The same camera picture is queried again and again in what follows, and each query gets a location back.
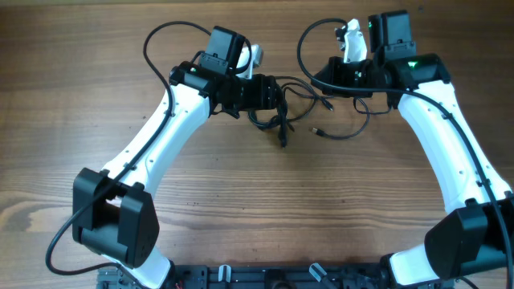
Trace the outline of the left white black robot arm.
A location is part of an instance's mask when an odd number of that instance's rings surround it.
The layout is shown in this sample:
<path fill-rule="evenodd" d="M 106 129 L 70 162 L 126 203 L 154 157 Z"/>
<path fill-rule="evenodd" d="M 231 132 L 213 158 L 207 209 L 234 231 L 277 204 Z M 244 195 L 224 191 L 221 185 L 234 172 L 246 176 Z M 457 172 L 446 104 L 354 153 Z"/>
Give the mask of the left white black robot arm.
<path fill-rule="evenodd" d="M 156 111 L 123 152 L 101 171 L 82 169 L 73 183 L 72 237 L 109 259 L 140 288 L 162 288 L 173 263 L 156 247 L 153 199 L 166 170 L 192 134 L 222 111 L 269 110 L 283 95 L 275 77 L 254 74 L 263 50 L 215 27 L 205 51 L 175 67 Z"/>

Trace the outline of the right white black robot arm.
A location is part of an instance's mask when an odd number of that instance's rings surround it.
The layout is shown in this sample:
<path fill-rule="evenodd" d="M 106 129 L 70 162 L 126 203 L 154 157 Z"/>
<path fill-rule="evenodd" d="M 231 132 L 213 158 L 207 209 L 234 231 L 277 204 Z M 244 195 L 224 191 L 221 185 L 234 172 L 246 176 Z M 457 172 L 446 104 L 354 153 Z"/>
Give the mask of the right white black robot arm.
<path fill-rule="evenodd" d="M 324 94 L 359 100 L 383 92 L 413 129 L 439 182 L 446 216 L 424 241 L 385 256 L 380 288 L 434 287 L 513 269 L 513 192 L 485 157 L 436 54 L 420 55 L 404 10 L 335 20 L 341 56 L 311 76 Z"/>

